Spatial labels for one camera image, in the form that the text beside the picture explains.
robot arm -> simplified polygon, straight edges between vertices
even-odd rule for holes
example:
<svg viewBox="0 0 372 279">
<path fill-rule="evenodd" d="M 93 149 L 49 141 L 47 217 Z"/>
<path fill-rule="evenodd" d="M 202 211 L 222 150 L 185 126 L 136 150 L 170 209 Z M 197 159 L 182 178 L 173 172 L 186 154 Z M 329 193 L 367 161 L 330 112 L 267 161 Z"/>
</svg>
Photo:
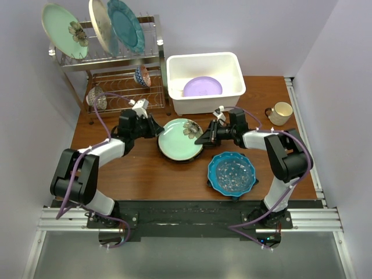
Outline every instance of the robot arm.
<svg viewBox="0 0 372 279">
<path fill-rule="evenodd" d="M 131 109 L 123 110 L 119 117 L 119 125 L 111 133 L 111 139 L 106 144 L 92 150 L 66 149 L 62 152 L 56 172 L 51 184 L 51 194 L 65 197 L 71 179 L 71 171 L 77 158 L 90 149 L 78 166 L 78 173 L 74 178 L 69 201 L 84 205 L 105 216 L 120 217 L 117 202 L 97 190 L 98 169 L 113 159 L 129 153 L 137 138 L 157 137 L 164 128 L 155 122 L 151 114 L 147 114 L 148 101 L 139 100 Z"/>
<path fill-rule="evenodd" d="M 292 138 L 279 133 L 261 133 L 248 128 L 245 113 L 242 109 L 230 110 L 230 123 L 225 123 L 221 117 L 224 108 L 221 106 L 214 115 L 217 120 L 212 120 L 207 131 L 195 141 L 195 144 L 204 146 L 218 146 L 222 140 L 233 140 L 234 144 L 241 148 L 260 149 L 267 151 L 274 179 L 269 193 L 262 202 L 262 213 L 271 209 L 276 202 L 285 194 L 288 187 L 291 189 L 279 205 L 272 210 L 268 219 L 282 216 L 288 206 L 288 200 L 293 192 L 292 183 L 307 170 L 307 158 L 304 150 Z M 288 134 L 302 142 L 300 135 L 294 129 L 288 130 Z"/>
</svg>

dish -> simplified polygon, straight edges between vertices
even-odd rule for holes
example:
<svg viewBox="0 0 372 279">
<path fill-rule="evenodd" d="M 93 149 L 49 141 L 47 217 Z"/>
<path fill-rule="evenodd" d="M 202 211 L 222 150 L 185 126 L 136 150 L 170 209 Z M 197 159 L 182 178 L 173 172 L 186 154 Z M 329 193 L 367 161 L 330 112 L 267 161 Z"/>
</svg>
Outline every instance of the dish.
<svg viewBox="0 0 372 279">
<path fill-rule="evenodd" d="M 175 161 L 191 160 L 199 155 L 203 145 L 194 142 L 203 134 L 201 127 L 190 119 L 169 121 L 158 137 L 158 146 L 166 157 Z"/>
<path fill-rule="evenodd" d="M 149 71 L 147 71 L 145 65 L 138 66 L 134 72 L 134 81 L 143 87 L 151 86 L 151 78 Z"/>
<path fill-rule="evenodd" d="M 132 52 L 144 52 L 144 31 L 132 10 L 120 0 L 110 0 L 107 6 L 118 39 Z"/>
<path fill-rule="evenodd" d="M 256 182 L 256 171 L 249 159 L 237 152 L 223 152 L 208 165 L 208 180 L 225 196 L 240 197 Z"/>
<path fill-rule="evenodd" d="M 60 51 L 75 59 L 86 57 L 86 34 L 76 17 L 68 10 L 57 4 L 46 4 L 42 10 L 41 22 L 47 36 Z"/>
<path fill-rule="evenodd" d="M 111 53 L 113 56 L 117 56 L 119 54 L 119 44 L 117 43 L 109 15 L 107 14 L 107 9 L 101 0 L 89 1 L 89 15 L 93 29 L 103 50 Z"/>
<path fill-rule="evenodd" d="M 93 106 L 95 98 L 101 93 L 103 93 L 103 90 L 99 86 L 96 86 L 90 89 L 86 97 L 87 104 L 89 106 Z M 99 99 L 97 100 L 97 109 L 105 110 L 106 108 L 107 108 L 107 99 L 106 99 L 106 96 L 103 95 L 99 97 Z"/>
<path fill-rule="evenodd" d="M 213 77 L 196 77 L 186 83 L 184 97 L 221 95 L 222 85 Z"/>
</svg>

plastic tub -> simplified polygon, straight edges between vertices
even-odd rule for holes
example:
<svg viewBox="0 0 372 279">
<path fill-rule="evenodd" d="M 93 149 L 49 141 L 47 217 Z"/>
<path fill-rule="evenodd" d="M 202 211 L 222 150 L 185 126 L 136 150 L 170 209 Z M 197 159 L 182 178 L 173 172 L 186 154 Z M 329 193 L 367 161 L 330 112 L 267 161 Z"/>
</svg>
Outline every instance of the plastic tub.
<svg viewBox="0 0 372 279">
<path fill-rule="evenodd" d="M 184 97 L 183 89 L 195 77 L 208 76 L 222 85 L 221 95 Z M 238 58 L 232 52 L 174 55 L 167 60 L 169 96 L 178 115 L 213 112 L 235 106 L 245 92 Z"/>
</svg>

gray wall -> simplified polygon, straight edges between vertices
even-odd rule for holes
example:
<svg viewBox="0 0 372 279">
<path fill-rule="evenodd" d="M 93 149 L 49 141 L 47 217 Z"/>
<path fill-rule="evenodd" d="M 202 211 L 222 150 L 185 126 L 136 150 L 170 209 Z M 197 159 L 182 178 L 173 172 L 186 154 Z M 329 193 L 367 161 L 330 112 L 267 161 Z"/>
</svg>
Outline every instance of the gray wall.
<svg viewBox="0 0 372 279">
<path fill-rule="evenodd" d="M 0 24 L 0 277 L 20 278 L 78 107 L 48 57 L 44 0 L 2 2 Z"/>
<path fill-rule="evenodd" d="M 49 0 L 89 19 L 89 0 Z M 337 0 L 125 0 L 159 14 L 166 56 L 231 51 L 243 74 L 294 76 Z"/>
<path fill-rule="evenodd" d="M 360 279 L 371 278 L 372 2 L 339 0 L 295 78 L 325 197 Z"/>
</svg>

mug handle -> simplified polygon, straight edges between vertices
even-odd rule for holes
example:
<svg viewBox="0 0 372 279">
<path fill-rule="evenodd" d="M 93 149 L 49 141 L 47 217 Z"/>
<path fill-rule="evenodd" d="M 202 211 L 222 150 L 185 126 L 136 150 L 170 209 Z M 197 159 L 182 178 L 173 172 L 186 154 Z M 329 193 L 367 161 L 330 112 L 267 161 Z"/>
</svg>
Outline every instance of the mug handle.
<svg viewBox="0 0 372 279">
<path fill-rule="evenodd" d="M 273 109 L 272 108 L 267 108 L 265 109 L 265 115 L 267 118 L 269 118 L 269 115 L 267 114 L 268 111 L 272 111 Z"/>
</svg>

